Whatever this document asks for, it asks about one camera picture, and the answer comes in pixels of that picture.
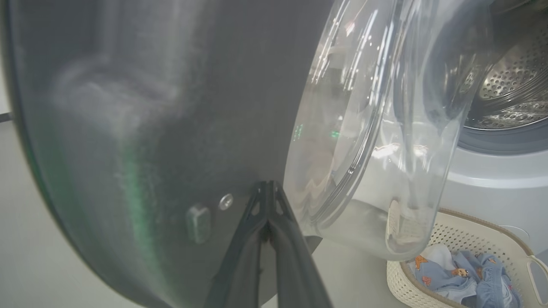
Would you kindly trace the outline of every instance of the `white plastic basket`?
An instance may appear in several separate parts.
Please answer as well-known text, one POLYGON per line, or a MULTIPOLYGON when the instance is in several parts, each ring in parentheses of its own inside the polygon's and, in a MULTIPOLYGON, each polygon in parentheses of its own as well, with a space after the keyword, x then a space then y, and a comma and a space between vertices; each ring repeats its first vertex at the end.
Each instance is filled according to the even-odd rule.
MULTIPOLYGON (((453 212, 440 210, 429 245, 443 243, 452 252, 469 250, 474 254, 491 253, 501 260, 512 285, 523 299, 524 308, 545 307, 531 273, 531 264, 537 263, 546 278, 548 267, 523 241, 506 229, 486 221, 453 212)), ((405 262, 388 261, 386 278, 392 294, 402 303, 413 308, 466 308, 424 287, 405 262)))

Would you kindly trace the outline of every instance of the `white floor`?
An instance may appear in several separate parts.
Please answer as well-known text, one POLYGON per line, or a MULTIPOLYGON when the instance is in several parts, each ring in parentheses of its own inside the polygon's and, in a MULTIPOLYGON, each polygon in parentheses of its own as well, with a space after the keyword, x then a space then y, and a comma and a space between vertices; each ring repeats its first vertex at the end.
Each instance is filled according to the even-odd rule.
MULTIPOLYGON (((13 124, 0 123, 0 307, 138 308, 80 261, 49 216, 13 124)), ((407 307, 386 285, 386 263, 323 241, 313 254, 335 307, 407 307)), ((275 299, 265 307, 276 307, 275 299)))

